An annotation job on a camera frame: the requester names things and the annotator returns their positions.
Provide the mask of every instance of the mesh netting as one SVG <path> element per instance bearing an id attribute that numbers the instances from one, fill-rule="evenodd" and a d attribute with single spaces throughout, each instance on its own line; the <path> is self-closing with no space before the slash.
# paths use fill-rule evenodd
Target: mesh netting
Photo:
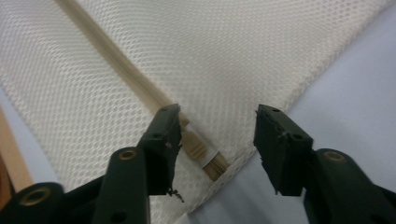
<path id="1" fill-rule="evenodd" d="M 181 152 L 169 223 L 252 155 L 258 104 L 287 109 L 390 1 L 79 1 L 231 164 L 215 183 Z M 104 173 L 152 115 L 50 0 L 0 1 L 0 80 L 67 190 Z"/>

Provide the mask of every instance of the white surface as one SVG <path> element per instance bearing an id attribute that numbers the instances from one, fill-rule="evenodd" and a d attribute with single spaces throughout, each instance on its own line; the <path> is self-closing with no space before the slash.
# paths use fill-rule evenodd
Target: white surface
<path id="1" fill-rule="evenodd" d="M 396 191 L 396 6 L 383 12 L 289 111 L 315 139 Z M 179 223 L 306 223 L 303 198 L 275 196 L 258 153 Z"/>

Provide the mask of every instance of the white mesh fabric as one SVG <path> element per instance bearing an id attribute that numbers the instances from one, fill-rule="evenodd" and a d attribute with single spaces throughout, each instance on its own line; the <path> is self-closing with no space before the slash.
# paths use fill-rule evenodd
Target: white mesh fabric
<path id="1" fill-rule="evenodd" d="M 101 175 L 152 115 L 50 0 L 0 1 L 0 80 L 65 185 Z M 287 109 L 390 1 L 79 1 L 231 167 L 211 182 L 184 153 L 175 188 L 151 198 L 169 223 L 229 180 L 253 152 L 258 104 Z"/>
<path id="2" fill-rule="evenodd" d="M 52 1 L 0 6 L 2 88 L 66 189 L 104 173 L 152 115 Z"/>

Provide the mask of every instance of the woven fabric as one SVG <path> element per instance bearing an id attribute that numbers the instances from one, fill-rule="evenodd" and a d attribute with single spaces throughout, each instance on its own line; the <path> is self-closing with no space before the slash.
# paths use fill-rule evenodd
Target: woven fabric
<path id="1" fill-rule="evenodd" d="M 80 0 L 149 80 L 231 164 L 216 182 L 181 152 L 175 197 L 151 197 L 171 223 L 252 155 L 258 104 L 287 109 L 389 0 Z M 50 0 L 0 1 L 0 81 L 67 190 L 104 173 L 152 115 Z"/>

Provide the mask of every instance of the wooden edge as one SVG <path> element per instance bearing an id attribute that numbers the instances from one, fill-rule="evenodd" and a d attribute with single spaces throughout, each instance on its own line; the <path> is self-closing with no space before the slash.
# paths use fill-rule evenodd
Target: wooden edge
<path id="1" fill-rule="evenodd" d="M 0 155 L 16 192 L 34 184 L 2 108 L 0 108 Z"/>

